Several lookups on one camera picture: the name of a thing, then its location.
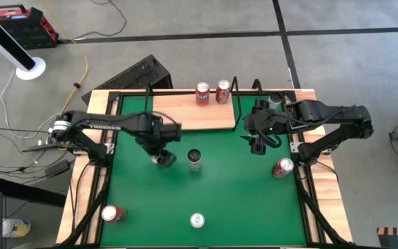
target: wooden table edge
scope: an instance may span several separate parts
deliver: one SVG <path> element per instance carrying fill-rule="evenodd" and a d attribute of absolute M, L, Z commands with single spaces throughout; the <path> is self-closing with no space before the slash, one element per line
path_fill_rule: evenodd
<path fill-rule="evenodd" d="M 297 100 L 315 100 L 316 93 L 314 89 L 263 89 L 264 91 L 294 91 L 296 94 Z M 153 92 L 194 92 L 195 89 L 153 89 Z M 256 92 L 257 89 L 240 89 L 240 91 L 253 91 Z M 91 100 L 89 102 L 87 113 L 99 113 L 105 114 L 108 96 L 110 92 L 121 92 L 121 93 L 144 93 L 144 89 L 111 89 L 111 90 L 93 90 L 91 93 Z M 116 105 L 113 106 L 112 112 L 116 112 Z M 87 136 L 91 137 L 95 142 L 99 142 L 101 138 L 101 131 L 96 130 L 85 130 Z M 322 137 L 325 134 L 325 130 L 323 127 L 319 127 L 314 131 L 309 131 L 304 133 L 304 138 L 307 139 L 311 137 L 311 140 L 318 139 L 318 137 Z M 334 168 L 332 164 L 332 159 L 330 156 L 324 156 L 323 162 L 328 164 L 329 166 Z M 79 175 L 81 174 L 82 168 L 88 162 L 87 156 L 78 156 L 75 160 L 75 166 L 73 168 L 73 173 L 71 177 L 71 187 L 73 188 L 73 198 L 75 198 L 75 188 L 76 182 L 79 179 Z M 88 195 L 90 194 L 90 188 L 93 181 L 93 167 L 88 167 L 88 169 L 84 172 L 81 180 L 81 186 L 79 188 L 78 193 L 78 206 L 75 211 L 75 221 L 76 224 L 79 223 L 79 220 L 83 217 L 83 215 L 87 211 L 88 205 Z M 326 193 L 326 187 L 324 187 L 327 178 L 332 178 L 323 170 L 317 169 L 312 171 L 314 186 L 317 193 L 317 199 L 319 202 L 319 208 L 322 211 L 323 215 L 330 222 L 332 227 L 339 233 L 341 237 L 346 239 L 347 241 L 351 241 L 351 233 L 348 225 L 348 220 L 346 218 L 345 209 L 343 206 L 343 201 L 340 195 L 339 185 L 337 183 L 330 184 L 329 193 Z M 99 186 L 103 182 L 103 177 L 100 177 Z M 97 220 L 99 219 L 99 208 L 97 212 L 93 215 L 92 222 L 90 224 L 90 232 L 88 234 L 88 243 L 93 243 L 95 241 L 95 229 L 97 226 Z M 310 231 L 312 233 L 313 241 L 318 241 L 316 225 L 314 222 L 314 216 L 307 208 L 308 220 L 310 222 Z M 61 224 L 59 226 L 59 231 L 57 235 L 57 243 L 61 243 L 65 240 L 70 232 L 71 232 L 71 223 L 72 223 L 72 209 L 71 209 L 71 200 L 70 200 L 70 188 L 67 194 L 66 204 L 64 206 L 64 211 L 61 218 Z"/>

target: green felt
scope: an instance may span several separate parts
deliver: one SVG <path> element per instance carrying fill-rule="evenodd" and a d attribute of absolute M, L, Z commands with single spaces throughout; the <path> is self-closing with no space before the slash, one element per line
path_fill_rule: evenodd
<path fill-rule="evenodd" d="M 241 97 L 243 116 L 256 98 Z M 144 98 L 125 97 L 122 114 L 143 110 Z M 121 133 L 108 204 L 125 208 L 127 218 L 122 223 L 104 223 L 101 245 L 305 245 L 294 176 L 272 176 L 272 166 L 290 157 L 287 137 L 281 136 L 282 147 L 268 148 L 265 156 L 257 156 L 241 135 L 247 135 L 243 120 L 235 132 L 184 131 L 180 142 L 167 146 L 178 159 L 164 169 L 150 162 L 133 137 Z M 199 172 L 189 169 L 190 149 L 202 154 Z M 195 212 L 204 214 L 202 228 L 190 224 Z"/>

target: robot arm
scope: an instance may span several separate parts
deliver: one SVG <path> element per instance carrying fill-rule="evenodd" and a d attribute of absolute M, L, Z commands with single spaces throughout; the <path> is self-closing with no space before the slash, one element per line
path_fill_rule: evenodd
<path fill-rule="evenodd" d="M 298 160 L 305 162 L 318 158 L 326 149 L 334 150 L 349 138 L 369 138 L 373 129 L 371 117 L 364 106 L 329 107 L 316 100 L 302 100 L 285 105 L 285 111 L 269 108 L 264 100 L 256 100 L 252 112 L 244 117 L 244 136 L 253 154 L 264 155 L 266 145 L 280 147 L 280 134 L 293 134 L 316 129 L 324 124 L 340 124 L 340 127 L 313 143 L 301 143 L 296 150 Z"/>
<path fill-rule="evenodd" d="M 88 153 L 93 163 L 110 165 L 107 147 L 93 142 L 83 129 L 125 131 L 135 137 L 137 144 L 150 155 L 155 163 L 169 167 L 176 157 L 167 151 L 168 142 L 180 141 L 181 124 L 164 124 L 160 116 L 151 113 L 133 113 L 127 116 L 89 114 L 83 111 L 69 111 L 56 119 L 52 137 L 58 142 L 70 142 Z"/>

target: concrete floor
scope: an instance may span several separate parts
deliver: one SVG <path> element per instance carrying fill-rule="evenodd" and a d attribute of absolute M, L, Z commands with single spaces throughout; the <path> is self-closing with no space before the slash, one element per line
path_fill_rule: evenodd
<path fill-rule="evenodd" d="M 72 36 L 92 30 L 113 33 L 122 25 L 110 5 L 97 6 L 88 0 L 47 1 Z M 398 27 L 398 1 L 304 0 L 279 1 L 287 30 Z M 0 5 L 23 3 L 44 10 L 38 0 L 0 0 Z M 207 32 L 277 31 L 278 23 L 268 0 L 115 0 L 127 18 L 120 37 Z M 398 226 L 398 158 L 388 142 L 388 132 L 398 124 L 398 33 L 362 35 L 318 35 L 289 37 L 302 88 L 316 89 L 326 104 L 363 104 L 371 113 L 375 134 L 368 140 L 349 140 L 333 153 L 348 221 L 356 243 L 378 246 L 378 226 Z M 133 41 L 82 44 L 89 74 L 70 109 L 85 110 L 80 96 L 149 54 L 171 72 L 176 88 L 193 88 L 197 82 L 215 82 L 238 76 L 244 87 L 258 78 L 266 88 L 292 88 L 280 37 L 192 39 L 178 41 Z M 23 82 L 14 78 L 6 93 L 12 128 L 36 129 L 60 111 L 62 104 L 84 72 L 82 56 L 74 45 L 30 50 L 47 62 L 39 79 Z M 12 64 L 0 55 L 0 92 L 12 72 Z M 0 127 L 5 127 L 0 102 Z M 20 147 L 36 139 L 14 139 Z M 40 164 L 60 154 L 48 151 Z M 0 137 L 0 165 L 19 167 L 37 154 L 20 156 Z M 41 176 L 43 172 L 28 176 Z M 24 182 L 18 178 L 12 181 Z M 68 186 L 69 174 L 38 183 L 60 191 Z M 8 213 L 19 206 L 8 201 Z M 33 211 L 46 212 L 35 216 Z M 51 246 L 61 210 L 29 204 L 17 217 L 30 219 L 35 230 L 23 239 L 10 239 L 8 248 Z"/>

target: white cable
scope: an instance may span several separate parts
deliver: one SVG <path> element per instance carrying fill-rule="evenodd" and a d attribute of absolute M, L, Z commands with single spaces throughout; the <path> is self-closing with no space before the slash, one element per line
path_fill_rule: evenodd
<path fill-rule="evenodd" d="M 16 68 L 17 68 L 17 67 L 14 67 L 14 68 L 13 68 L 12 75 L 10 76 L 10 79 L 8 80 L 6 86 L 4 87 L 3 91 L 1 92 L 0 100 L 1 100 L 1 102 L 3 103 L 3 106 L 4 106 L 4 113 L 5 113 L 5 116 L 6 116 L 6 125 L 7 125 L 7 129 L 9 129 L 10 134 L 14 135 L 14 136 L 17 137 L 17 138 L 29 139 L 29 138 L 33 138 L 34 136 L 36 136 L 36 135 L 38 134 L 38 131 L 39 131 L 48 121 L 50 121 L 51 119 L 53 119 L 54 117 L 56 117 L 56 116 L 58 116 L 58 115 L 60 115 L 60 114 L 59 114 L 59 113 L 55 113 L 55 114 L 53 114 L 53 116 L 49 117 L 46 121 L 44 121 L 44 122 L 38 127 L 37 131 L 36 131 L 33 135 L 31 135 L 31 136 L 18 136 L 17 134 L 13 133 L 13 132 L 10 130 L 10 125 L 9 125 L 9 123 L 8 123 L 7 106 L 6 106 L 6 102 L 4 101 L 3 95 L 4 95 L 4 92 L 6 92 L 7 87 L 10 85 L 10 83 L 11 83 L 12 80 L 13 80 L 13 75 L 15 75 L 15 70 L 16 70 Z"/>

